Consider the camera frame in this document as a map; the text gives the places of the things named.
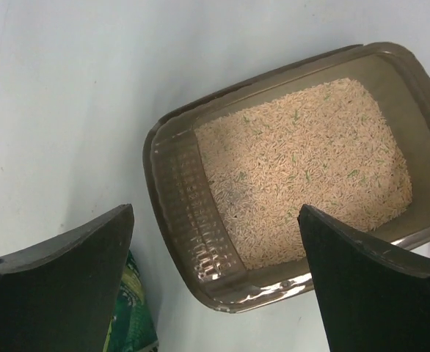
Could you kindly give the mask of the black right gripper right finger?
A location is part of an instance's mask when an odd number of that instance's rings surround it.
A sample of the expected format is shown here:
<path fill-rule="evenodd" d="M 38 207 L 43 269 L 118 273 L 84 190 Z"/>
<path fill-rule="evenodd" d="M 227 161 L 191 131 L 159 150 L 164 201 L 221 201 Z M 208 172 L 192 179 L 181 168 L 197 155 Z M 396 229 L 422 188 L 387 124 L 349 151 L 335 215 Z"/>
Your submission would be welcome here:
<path fill-rule="evenodd" d="M 298 217 L 331 351 L 430 351 L 430 259 L 303 205 Z"/>

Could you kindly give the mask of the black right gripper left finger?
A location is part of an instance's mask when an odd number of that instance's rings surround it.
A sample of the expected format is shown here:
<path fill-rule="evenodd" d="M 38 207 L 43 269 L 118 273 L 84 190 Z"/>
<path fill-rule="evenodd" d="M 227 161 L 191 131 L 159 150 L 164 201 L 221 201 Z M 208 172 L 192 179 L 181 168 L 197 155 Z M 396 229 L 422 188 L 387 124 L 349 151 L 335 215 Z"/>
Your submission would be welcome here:
<path fill-rule="evenodd" d="M 102 351 L 133 228 L 119 205 L 0 257 L 0 351 Z"/>

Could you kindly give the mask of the green litter bag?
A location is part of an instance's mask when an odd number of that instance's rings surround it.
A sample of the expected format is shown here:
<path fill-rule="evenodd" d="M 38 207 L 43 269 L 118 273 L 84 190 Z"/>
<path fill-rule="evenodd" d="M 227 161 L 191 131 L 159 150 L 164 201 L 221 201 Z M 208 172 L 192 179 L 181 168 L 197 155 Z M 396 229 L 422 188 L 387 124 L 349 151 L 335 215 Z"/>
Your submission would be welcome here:
<path fill-rule="evenodd" d="M 103 352 L 157 351 L 158 337 L 132 254 L 128 254 Z"/>

